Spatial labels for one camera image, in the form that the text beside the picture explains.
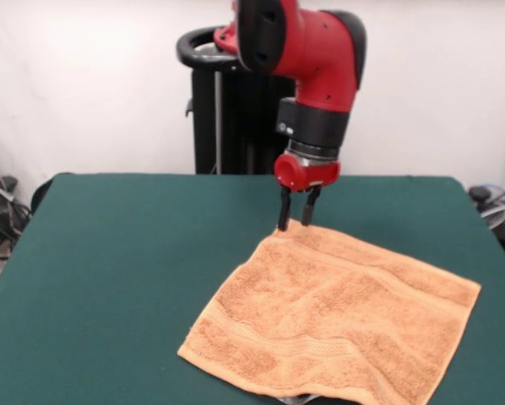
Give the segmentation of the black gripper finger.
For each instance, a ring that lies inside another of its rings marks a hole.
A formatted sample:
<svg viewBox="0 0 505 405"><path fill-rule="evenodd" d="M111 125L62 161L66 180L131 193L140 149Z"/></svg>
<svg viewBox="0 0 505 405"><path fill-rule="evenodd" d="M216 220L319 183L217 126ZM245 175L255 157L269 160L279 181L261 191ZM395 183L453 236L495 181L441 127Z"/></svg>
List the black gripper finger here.
<svg viewBox="0 0 505 405"><path fill-rule="evenodd" d="M281 206L277 229L279 231L287 231L291 213L291 189L289 187L281 187L280 200Z"/></svg>
<svg viewBox="0 0 505 405"><path fill-rule="evenodd" d="M304 207L303 214L301 217L301 224L303 226L309 226L311 224L314 207L317 199L320 196L320 193L321 193L321 186L314 186L311 189L311 192L308 194L306 205Z"/></svg>

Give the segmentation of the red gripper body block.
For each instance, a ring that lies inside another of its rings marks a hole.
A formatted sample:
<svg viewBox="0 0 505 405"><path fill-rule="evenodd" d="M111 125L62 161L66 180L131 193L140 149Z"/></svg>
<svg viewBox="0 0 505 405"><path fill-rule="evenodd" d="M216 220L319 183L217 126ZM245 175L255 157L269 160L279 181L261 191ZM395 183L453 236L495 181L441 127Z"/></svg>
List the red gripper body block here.
<svg viewBox="0 0 505 405"><path fill-rule="evenodd" d="M302 192L314 186L329 186L340 176L340 162L315 160L284 152L274 163L277 182L292 192Z"/></svg>

